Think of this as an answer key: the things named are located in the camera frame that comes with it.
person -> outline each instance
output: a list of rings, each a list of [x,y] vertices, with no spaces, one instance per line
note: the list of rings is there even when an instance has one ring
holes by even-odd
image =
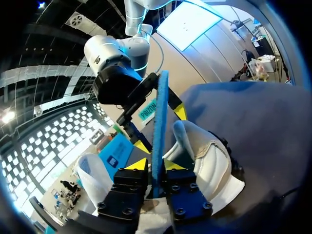
[[[66,181],[66,180],[61,180],[60,182],[64,185],[64,187],[65,187],[66,189],[68,189],[69,191],[71,191],[72,194],[74,194],[75,192],[77,192],[77,191],[80,190],[80,189],[78,188],[78,185],[77,185],[77,184],[75,184],[75,185],[73,186],[73,185],[71,185],[71,183],[69,183],[69,182]]]

white sneaker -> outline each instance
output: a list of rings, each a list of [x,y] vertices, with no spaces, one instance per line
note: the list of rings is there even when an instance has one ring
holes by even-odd
[[[173,126],[176,143],[164,155],[175,161],[187,152],[195,162],[196,183],[205,198],[213,204],[213,214],[223,209],[243,190],[245,183],[231,175],[231,159],[226,147],[212,133],[189,121]]]

blue sponge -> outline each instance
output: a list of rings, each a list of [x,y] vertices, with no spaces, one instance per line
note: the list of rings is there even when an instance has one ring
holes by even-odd
[[[168,89],[169,89],[168,71],[162,71],[158,81],[154,136],[153,136],[153,152],[152,152],[153,197],[159,196],[162,155],[166,132]]]

table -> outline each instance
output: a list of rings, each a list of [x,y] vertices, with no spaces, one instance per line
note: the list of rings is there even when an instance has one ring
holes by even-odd
[[[277,222],[296,193],[278,204],[274,197],[302,183],[311,159],[311,94],[279,83],[226,82],[192,86],[180,98],[189,121],[226,138],[245,170],[244,190],[214,215],[217,223],[256,233]],[[176,120],[169,108],[164,153],[175,143]],[[153,124],[142,130],[150,142]],[[150,162],[135,148],[128,165],[146,156]]]

blue cloth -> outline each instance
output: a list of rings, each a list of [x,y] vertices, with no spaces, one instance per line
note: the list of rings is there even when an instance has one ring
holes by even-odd
[[[154,123],[152,152],[152,186],[154,197],[159,196],[162,151],[165,144],[166,119],[168,106],[168,71],[162,71],[158,81],[157,103]]]
[[[50,227],[48,226],[45,230],[44,230],[44,234],[54,234],[55,231]]]
[[[133,148],[133,144],[123,134],[119,133],[99,153],[98,156],[102,159],[113,181],[118,168],[126,166]]]

